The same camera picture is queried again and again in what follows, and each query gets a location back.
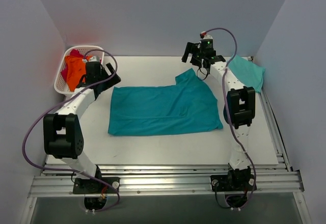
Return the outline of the teal t-shirt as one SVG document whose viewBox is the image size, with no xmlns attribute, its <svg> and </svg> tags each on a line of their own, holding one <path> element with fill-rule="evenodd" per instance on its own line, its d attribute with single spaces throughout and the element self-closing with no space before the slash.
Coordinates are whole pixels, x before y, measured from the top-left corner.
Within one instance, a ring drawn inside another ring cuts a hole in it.
<svg viewBox="0 0 326 224">
<path fill-rule="evenodd" d="M 160 87 L 115 87 L 108 133 L 113 136 L 155 136 L 221 130 L 218 101 L 193 69 Z"/>
</svg>

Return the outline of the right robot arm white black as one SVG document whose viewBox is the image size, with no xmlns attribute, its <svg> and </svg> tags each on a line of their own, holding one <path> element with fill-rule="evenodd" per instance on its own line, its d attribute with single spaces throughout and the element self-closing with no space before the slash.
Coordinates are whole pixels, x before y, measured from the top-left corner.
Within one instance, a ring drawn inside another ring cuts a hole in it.
<svg viewBox="0 0 326 224">
<path fill-rule="evenodd" d="M 253 186 L 255 172 L 251 170 L 252 161 L 248 158 L 247 149 L 250 126 L 255 117 L 255 90 L 236 78 L 229 67 L 231 62 L 216 55 L 210 35 L 205 35 L 198 43 L 187 42 L 181 61 L 187 62 L 188 56 L 191 56 L 192 65 L 206 69 L 222 86 L 224 118 L 234 137 L 226 183 L 234 190 L 246 183 Z"/>
</svg>

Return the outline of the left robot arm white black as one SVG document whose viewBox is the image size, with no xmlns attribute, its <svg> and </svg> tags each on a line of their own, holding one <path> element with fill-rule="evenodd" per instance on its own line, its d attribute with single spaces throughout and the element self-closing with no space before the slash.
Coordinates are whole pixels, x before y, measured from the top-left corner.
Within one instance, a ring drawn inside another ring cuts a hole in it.
<svg viewBox="0 0 326 224">
<path fill-rule="evenodd" d="M 66 163 L 76 175 L 85 179 L 91 193 L 102 189 L 99 167 L 84 152 L 84 137 L 79 120 L 99 95 L 121 81 L 111 63 L 87 62 L 86 73 L 65 104 L 43 118 L 44 150 L 47 155 Z"/>
</svg>

